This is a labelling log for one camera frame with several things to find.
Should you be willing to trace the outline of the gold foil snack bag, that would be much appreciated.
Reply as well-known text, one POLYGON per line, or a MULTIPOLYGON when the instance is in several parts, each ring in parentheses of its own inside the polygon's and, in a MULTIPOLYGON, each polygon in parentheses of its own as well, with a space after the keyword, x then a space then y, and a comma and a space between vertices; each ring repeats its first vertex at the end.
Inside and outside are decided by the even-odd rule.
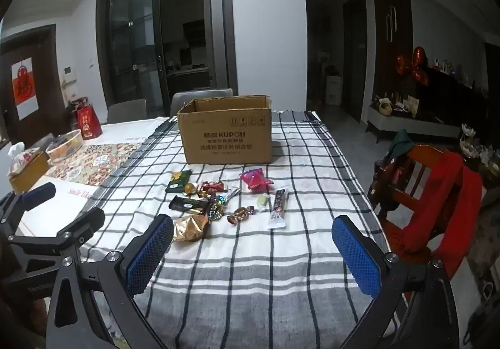
POLYGON ((206 215, 190 214, 175 221, 174 242, 194 242, 199 240, 209 225, 206 215))

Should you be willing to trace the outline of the black gold snack bar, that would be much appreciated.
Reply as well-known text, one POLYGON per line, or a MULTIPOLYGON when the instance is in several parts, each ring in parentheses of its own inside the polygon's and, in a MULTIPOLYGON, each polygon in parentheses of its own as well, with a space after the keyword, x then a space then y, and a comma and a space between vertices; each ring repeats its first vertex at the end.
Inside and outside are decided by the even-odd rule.
POLYGON ((175 196, 169 203, 169 208, 186 214, 205 215, 209 210, 210 202, 207 200, 191 199, 175 196))

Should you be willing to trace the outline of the green snack packet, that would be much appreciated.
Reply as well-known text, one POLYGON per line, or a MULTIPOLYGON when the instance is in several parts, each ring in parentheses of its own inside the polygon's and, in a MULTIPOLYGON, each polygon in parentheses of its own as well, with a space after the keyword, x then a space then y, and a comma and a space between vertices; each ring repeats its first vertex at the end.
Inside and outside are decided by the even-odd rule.
POLYGON ((169 184, 165 189, 165 192, 166 193, 183 192, 185 189, 185 185, 187 185, 187 183, 189 182, 191 174, 192 174, 191 170, 174 172, 170 178, 169 184))

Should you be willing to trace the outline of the round golden jelly cup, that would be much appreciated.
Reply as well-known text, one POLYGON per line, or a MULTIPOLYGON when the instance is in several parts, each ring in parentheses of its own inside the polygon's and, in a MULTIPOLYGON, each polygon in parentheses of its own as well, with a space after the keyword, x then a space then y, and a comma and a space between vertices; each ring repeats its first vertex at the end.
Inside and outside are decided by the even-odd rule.
POLYGON ((198 185, 197 184, 187 183, 184 186, 184 194, 186 194, 187 196, 192 195, 192 194, 196 194, 197 191, 198 191, 198 185))

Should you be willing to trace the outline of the colourful foil candies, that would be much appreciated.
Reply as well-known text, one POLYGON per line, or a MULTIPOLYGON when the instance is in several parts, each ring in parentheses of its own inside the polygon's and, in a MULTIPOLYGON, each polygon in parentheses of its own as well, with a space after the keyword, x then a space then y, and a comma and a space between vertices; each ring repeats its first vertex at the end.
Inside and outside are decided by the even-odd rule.
POLYGON ((207 218, 209 221, 220 220, 225 214, 225 197, 211 196, 208 200, 207 218))

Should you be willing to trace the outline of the red candy wrapper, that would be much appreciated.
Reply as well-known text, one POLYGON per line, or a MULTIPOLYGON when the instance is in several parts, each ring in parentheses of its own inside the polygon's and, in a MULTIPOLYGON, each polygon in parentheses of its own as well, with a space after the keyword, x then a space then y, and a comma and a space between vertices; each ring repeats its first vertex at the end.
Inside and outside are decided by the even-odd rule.
POLYGON ((212 196, 226 190, 223 182, 201 182, 197 188, 199 197, 212 196))

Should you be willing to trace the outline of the brown candy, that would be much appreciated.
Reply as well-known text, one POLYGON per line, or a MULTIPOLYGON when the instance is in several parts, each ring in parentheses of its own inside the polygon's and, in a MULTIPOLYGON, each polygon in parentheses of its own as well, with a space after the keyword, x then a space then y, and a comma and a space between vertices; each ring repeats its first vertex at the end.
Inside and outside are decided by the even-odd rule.
POLYGON ((255 214, 255 207, 250 205, 247 207, 238 208, 233 214, 229 214, 227 216, 227 221, 236 226, 240 222, 247 220, 250 216, 255 214))

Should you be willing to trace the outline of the white black long snack stick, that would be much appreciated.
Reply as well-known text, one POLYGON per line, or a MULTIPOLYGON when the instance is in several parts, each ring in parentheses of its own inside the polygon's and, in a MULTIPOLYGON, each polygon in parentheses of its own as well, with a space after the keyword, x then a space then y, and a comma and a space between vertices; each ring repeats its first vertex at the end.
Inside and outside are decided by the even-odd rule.
POLYGON ((275 200, 269 214, 268 228, 270 230, 280 229, 286 226, 284 213, 287 206, 288 189, 280 188, 275 192, 275 200))

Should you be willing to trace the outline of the pale green candy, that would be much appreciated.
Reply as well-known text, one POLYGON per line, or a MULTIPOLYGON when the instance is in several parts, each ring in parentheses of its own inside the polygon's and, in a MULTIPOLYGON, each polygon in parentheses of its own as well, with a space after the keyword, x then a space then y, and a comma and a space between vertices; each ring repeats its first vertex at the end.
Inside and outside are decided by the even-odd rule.
POLYGON ((260 194, 257 197, 256 204, 258 212, 266 212, 269 209, 269 194, 260 194))

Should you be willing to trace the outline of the pink hawthorn snack packet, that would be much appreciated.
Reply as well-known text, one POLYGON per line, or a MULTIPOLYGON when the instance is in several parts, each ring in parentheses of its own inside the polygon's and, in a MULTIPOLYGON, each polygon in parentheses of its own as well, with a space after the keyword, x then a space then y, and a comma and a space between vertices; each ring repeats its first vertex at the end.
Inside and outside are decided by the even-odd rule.
POLYGON ((240 175, 250 192, 266 192, 274 182, 268 179, 262 168, 245 171, 240 175))

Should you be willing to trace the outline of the white gold small candy bar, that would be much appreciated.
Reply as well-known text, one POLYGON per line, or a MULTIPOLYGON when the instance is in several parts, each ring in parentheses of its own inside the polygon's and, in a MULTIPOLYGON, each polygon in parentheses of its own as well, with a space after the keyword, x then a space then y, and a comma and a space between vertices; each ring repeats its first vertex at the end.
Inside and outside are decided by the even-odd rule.
POLYGON ((238 187, 237 188, 230 188, 227 191, 224 191, 220 195, 220 201, 223 203, 223 205, 227 205, 228 202, 230 202, 233 197, 239 195, 240 193, 241 193, 240 188, 238 188, 238 187))

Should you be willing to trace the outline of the green cloth on chair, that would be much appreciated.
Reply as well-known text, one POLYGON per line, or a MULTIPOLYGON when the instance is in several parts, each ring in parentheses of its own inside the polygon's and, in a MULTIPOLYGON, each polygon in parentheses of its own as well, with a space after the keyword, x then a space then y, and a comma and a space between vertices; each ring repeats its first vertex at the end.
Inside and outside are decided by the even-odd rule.
POLYGON ((405 129, 401 129, 392 140, 385 157, 386 162, 397 159, 406 154, 414 145, 414 141, 409 137, 405 129))

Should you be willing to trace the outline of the grey dining chair right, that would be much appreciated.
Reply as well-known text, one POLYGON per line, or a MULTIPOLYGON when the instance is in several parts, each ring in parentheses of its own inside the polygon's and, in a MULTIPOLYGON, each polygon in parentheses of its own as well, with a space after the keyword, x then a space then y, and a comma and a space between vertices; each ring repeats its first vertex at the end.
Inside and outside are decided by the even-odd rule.
POLYGON ((177 92, 174 94, 171 105, 170 115, 175 116, 186 104, 189 104, 194 99, 205 98, 227 98, 233 96, 231 88, 224 89, 199 89, 185 92, 177 92))

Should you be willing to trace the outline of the brown cardboard box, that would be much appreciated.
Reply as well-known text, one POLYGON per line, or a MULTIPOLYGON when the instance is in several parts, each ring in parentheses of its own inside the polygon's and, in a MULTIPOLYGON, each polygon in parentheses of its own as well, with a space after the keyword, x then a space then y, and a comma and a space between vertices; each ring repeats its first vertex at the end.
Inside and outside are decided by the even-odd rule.
POLYGON ((190 165, 272 160, 271 104, 266 95, 194 99, 177 113, 177 121, 190 165))

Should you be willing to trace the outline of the red heart balloons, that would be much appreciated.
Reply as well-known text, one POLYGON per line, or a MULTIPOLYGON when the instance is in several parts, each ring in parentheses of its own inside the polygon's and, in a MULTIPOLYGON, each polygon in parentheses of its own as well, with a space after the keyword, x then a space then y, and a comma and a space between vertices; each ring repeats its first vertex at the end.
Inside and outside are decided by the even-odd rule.
POLYGON ((400 76, 410 73, 413 79, 423 85, 428 84, 428 75, 426 72, 428 69, 428 58, 425 49, 421 46, 417 46, 411 56, 399 54, 396 57, 395 69, 396 73, 400 76))

